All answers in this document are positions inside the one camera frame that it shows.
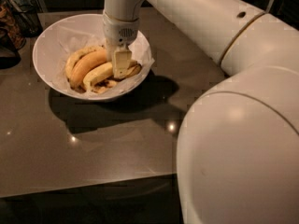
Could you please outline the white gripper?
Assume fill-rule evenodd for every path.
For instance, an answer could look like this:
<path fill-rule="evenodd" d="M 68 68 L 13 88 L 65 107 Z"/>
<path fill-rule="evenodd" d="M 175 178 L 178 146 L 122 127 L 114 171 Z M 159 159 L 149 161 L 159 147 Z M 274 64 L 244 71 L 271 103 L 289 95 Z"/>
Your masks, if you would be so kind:
<path fill-rule="evenodd" d="M 106 12 L 103 13 L 107 61 L 112 61 L 113 76 L 116 79 L 123 79 L 126 76 L 132 59 L 132 52 L 126 46 L 136 40 L 138 27 L 139 19 L 124 21 L 113 18 Z"/>

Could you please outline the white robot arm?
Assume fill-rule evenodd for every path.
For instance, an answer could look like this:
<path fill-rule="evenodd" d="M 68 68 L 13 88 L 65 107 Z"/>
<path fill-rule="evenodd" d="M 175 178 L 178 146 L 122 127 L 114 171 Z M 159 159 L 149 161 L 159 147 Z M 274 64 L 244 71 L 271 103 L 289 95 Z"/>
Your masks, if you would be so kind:
<path fill-rule="evenodd" d="M 105 0 L 110 45 L 135 40 L 143 1 L 227 76 L 179 130 L 184 223 L 299 224 L 297 31 L 240 0 Z"/>

